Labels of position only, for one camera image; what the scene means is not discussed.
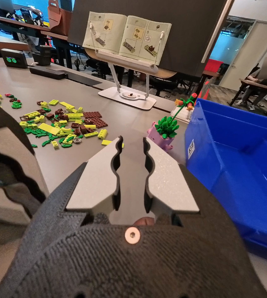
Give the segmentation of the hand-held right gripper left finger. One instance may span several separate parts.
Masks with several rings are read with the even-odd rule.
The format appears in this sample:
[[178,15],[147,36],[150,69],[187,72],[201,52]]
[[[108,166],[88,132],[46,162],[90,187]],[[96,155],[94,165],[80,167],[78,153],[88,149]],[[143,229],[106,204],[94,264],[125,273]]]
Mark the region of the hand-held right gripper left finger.
[[123,137],[119,136],[88,160],[66,205],[71,212],[111,213],[121,203],[120,167]]

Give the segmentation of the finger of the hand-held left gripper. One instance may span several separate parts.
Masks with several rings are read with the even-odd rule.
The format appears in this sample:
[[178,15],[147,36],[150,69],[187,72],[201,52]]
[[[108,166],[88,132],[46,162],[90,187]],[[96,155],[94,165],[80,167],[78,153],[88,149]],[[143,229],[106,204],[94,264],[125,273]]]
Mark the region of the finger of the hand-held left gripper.
[[42,204],[35,195],[16,179],[9,184],[0,182],[0,221],[27,225]]
[[49,191],[28,137],[0,128],[0,188],[21,203],[43,203]]

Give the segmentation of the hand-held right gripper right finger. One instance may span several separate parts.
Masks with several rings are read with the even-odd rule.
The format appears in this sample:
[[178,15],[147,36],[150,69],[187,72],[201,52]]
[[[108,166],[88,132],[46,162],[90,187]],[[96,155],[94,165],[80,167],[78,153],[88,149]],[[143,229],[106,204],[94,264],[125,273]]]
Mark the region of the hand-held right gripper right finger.
[[161,214],[199,214],[200,209],[178,162],[155,144],[143,138],[145,168],[144,207],[156,218]]

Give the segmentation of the pile of mixed toy bricks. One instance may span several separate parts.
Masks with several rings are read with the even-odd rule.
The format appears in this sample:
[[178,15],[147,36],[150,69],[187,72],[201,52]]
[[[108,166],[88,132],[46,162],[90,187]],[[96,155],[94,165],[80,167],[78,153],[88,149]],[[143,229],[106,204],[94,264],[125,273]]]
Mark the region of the pile of mixed toy bricks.
[[84,112],[66,102],[38,101],[39,108],[20,117],[20,126],[27,135],[44,139],[41,146],[51,145],[54,150],[70,148],[82,139],[96,136],[105,140],[108,124],[98,111]]

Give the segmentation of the lime smooth tile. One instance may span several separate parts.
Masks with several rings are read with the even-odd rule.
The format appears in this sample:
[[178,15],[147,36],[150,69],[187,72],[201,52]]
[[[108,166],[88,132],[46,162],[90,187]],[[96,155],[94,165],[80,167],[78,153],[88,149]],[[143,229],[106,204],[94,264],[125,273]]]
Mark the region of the lime smooth tile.
[[116,138],[116,139],[114,139],[113,141],[110,141],[110,140],[102,140],[101,145],[102,145],[102,146],[109,146],[109,147],[112,147],[112,148],[119,148],[120,140],[121,140],[120,138]]

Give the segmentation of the pink brick pot figure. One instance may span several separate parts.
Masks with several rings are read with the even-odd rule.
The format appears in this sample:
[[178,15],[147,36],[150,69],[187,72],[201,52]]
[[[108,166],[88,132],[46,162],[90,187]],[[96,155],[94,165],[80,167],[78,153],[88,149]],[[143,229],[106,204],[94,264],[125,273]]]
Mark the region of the pink brick pot figure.
[[[175,107],[180,106],[180,110],[187,107],[188,110],[191,110],[195,108],[196,99],[196,93],[193,93],[187,100],[176,99],[174,102]],[[171,143],[177,135],[177,130],[180,126],[178,120],[175,119],[180,110],[173,117],[171,115],[165,116],[158,122],[153,122],[151,128],[147,131],[147,137],[167,153],[173,148]]]

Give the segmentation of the black device green display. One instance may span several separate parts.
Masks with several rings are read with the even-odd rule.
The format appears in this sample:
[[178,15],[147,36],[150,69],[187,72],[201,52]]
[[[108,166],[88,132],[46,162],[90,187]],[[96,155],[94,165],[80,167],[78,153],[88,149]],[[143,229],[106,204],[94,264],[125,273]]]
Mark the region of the black device green display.
[[28,63],[23,51],[1,49],[0,50],[3,61],[7,67],[27,69]]

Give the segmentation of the black flat bar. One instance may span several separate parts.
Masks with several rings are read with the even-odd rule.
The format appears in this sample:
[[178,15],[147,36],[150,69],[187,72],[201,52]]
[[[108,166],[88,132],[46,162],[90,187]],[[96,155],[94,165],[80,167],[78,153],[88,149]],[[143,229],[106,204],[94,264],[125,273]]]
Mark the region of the black flat bar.
[[68,75],[63,71],[48,69],[43,66],[38,66],[38,65],[31,66],[29,68],[29,71],[32,74],[55,79],[55,80],[68,79]]

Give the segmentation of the blue plastic bin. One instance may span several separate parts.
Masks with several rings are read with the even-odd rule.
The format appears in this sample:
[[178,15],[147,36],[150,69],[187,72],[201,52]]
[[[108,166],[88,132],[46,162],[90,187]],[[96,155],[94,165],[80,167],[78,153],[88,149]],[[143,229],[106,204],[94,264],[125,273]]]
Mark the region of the blue plastic bin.
[[226,210],[247,248],[267,258],[267,117],[197,99],[187,169]]

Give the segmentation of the white printed card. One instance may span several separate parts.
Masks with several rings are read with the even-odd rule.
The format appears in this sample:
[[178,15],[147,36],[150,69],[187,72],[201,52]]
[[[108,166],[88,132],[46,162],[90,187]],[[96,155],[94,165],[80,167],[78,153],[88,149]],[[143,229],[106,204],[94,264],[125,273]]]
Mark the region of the white printed card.
[[[180,110],[180,106],[176,106],[170,115],[173,117],[178,111]],[[194,111],[194,108],[191,110],[188,110],[187,107],[184,107],[180,112],[176,115],[175,119],[180,120],[185,123],[189,123],[191,120],[192,113]]]

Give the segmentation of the wooden background table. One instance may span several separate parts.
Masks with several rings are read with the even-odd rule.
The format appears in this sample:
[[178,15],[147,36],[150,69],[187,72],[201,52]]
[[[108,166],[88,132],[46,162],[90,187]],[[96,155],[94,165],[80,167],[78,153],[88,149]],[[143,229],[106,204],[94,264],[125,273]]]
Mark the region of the wooden background table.
[[28,24],[22,21],[0,17],[0,29],[4,31],[20,33],[32,37],[39,38],[41,41],[45,40],[48,36],[52,39],[55,48],[61,50],[71,50],[72,47],[68,43],[68,37],[65,35],[58,35],[50,30],[47,26],[39,26],[35,24]]

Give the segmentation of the orange floor sign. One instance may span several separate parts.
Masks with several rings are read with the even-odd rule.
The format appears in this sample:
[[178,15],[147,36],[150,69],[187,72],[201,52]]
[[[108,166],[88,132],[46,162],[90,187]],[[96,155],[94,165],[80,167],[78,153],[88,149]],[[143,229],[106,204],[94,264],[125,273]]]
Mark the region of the orange floor sign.
[[209,91],[210,91],[210,85],[211,85],[211,79],[209,79],[205,82],[205,84],[203,85],[203,87],[198,95],[198,98],[201,98],[201,99],[208,98]]

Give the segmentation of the black office chair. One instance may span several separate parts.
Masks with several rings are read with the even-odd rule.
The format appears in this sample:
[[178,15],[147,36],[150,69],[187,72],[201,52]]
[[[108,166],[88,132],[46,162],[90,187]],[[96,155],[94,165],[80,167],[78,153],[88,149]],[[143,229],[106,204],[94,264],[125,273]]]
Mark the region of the black office chair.
[[187,79],[183,79],[178,76],[172,76],[167,79],[162,79],[151,75],[149,76],[150,88],[156,90],[156,96],[160,96],[160,93],[162,91],[171,93],[172,91],[177,89],[179,85],[184,86],[185,89],[188,89],[187,92],[189,92],[192,87],[192,82],[188,82],[189,84],[187,83]]
[[93,75],[93,76],[97,76],[105,80],[106,80],[106,75],[112,74],[107,62],[89,58],[86,61],[86,66],[96,70],[97,75]]

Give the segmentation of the brown bag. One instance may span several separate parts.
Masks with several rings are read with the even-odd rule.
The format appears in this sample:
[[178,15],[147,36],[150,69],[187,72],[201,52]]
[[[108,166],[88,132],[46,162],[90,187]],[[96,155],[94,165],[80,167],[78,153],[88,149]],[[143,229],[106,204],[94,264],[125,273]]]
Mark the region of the brown bag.
[[58,0],[48,1],[50,32],[68,36],[73,13],[59,7]]

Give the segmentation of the instruction booklet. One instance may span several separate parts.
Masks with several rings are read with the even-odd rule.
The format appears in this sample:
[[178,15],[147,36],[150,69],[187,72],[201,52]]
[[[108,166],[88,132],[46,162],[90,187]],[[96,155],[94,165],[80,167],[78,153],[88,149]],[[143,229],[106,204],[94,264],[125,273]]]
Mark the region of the instruction booklet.
[[90,11],[83,47],[159,65],[171,26],[137,16]]

